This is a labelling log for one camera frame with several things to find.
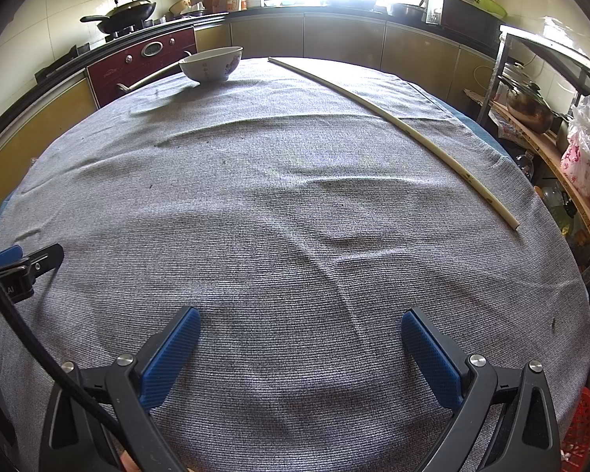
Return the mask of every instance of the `wooden shelf board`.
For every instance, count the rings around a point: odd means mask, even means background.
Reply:
[[[483,96],[472,92],[471,90],[464,90],[466,96],[472,99],[473,101],[477,102],[478,104],[483,104]],[[492,109],[497,112],[502,118],[504,118],[507,122],[509,122],[513,127],[519,130],[529,142],[529,145],[536,151],[540,157],[544,160],[544,162],[549,166],[551,172],[555,174],[557,180],[562,184],[570,198],[573,200],[574,205],[579,211],[581,215],[581,219],[585,224],[588,232],[590,233],[590,197],[584,197],[577,191],[577,189],[573,186],[573,183],[564,175],[559,164],[562,160],[561,155],[559,154],[557,147],[555,147],[555,142],[551,140],[551,138],[547,137],[546,135],[539,135],[534,133],[529,128],[527,128],[524,124],[520,121],[517,121],[507,110],[507,107],[502,105],[501,103],[497,103],[496,101],[491,102]]]

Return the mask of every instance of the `oven door handle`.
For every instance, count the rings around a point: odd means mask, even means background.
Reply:
[[[138,90],[149,83],[153,83],[154,81],[161,80],[162,78],[166,78],[173,74],[177,74],[181,72],[181,67],[179,66],[179,62],[175,62],[173,64],[167,65],[166,67],[160,69],[159,71],[155,71],[153,74],[149,74],[147,77],[142,78],[142,80],[136,81],[133,85],[127,87],[122,83],[117,83],[116,86],[125,94],[129,94],[134,90]]]

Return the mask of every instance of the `long stick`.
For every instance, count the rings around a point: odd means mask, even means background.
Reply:
[[[426,149],[431,151],[435,156],[444,161],[444,163],[446,163],[446,165],[448,165],[452,170],[459,174],[463,178],[463,180],[466,181],[466,183],[468,183],[472,188],[474,188],[474,190],[476,190],[479,193],[479,195],[481,195],[487,201],[487,203],[490,206],[492,206],[492,208],[494,208],[500,216],[503,217],[503,219],[510,225],[512,229],[516,230],[520,226],[520,223],[515,219],[513,214],[511,214],[508,211],[508,209],[505,208],[503,203],[499,201],[492,194],[492,192],[490,192],[485,186],[483,186],[483,184],[478,179],[476,179],[470,172],[468,172],[463,165],[461,165],[455,158],[450,156],[450,154],[445,152],[443,149],[440,149],[437,145],[435,145],[435,143],[431,142],[424,135],[413,129],[410,125],[406,124],[406,122],[403,122],[397,117],[394,117],[389,112],[383,110],[379,106],[376,106],[374,103],[368,101],[367,99],[363,99],[357,94],[350,92],[346,88],[339,87],[331,81],[325,80],[324,78],[312,74],[309,71],[305,71],[303,69],[300,69],[299,67],[295,67],[294,65],[291,65],[282,60],[278,60],[277,58],[270,57],[269,61],[271,63],[284,67],[285,69],[289,69],[290,71],[296,72],[302,75],[303,77],[314,80],[317,83],[320,83],[321,85],[324,85],[332,90],[335,90],[339,94],[343,94],[349,99],[352,99],[360,105],[363,105],[368,110],[371,110],[376,115],[381,116],[386,121],[391,122],[391,124],[396,125],[400,129],[402,129],[402,131],[406,132],[412,138],[420,142],[423,146],[426,147]]]

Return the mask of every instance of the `red oven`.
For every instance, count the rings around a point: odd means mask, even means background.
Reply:
[[[87,67],[87,75],[99,107],[123,93],[118,83],[129,87],[167,65],[197,52],[194,29],[186,28],[146,39]]]

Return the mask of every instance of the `cabinet door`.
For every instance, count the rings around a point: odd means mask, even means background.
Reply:
[[[0,204],[20,184],[33,158],[95,111],[89,84],[80,80],[26,121],[0,149]]]
[[[458,54],[459,45],[455,42],[387,25],[381,71],[417,83],[445,100]]]
[[[446,102],[460,112],[466,111],[470,99],[463,93],[463,89],[485,94],[495,63],[494,59],[478,52],[470,52],[465,46],[461,46]]]
[[[234,18],[231,45],[243,47],[243,58],[304,55],[304,15]]]
[[[227,48],[231,46],[230,24],[195,28],[194,39],[197,41],[198,52]]]
[[[304,56],[380,68],[384,22],[338,14],[306,14]]]

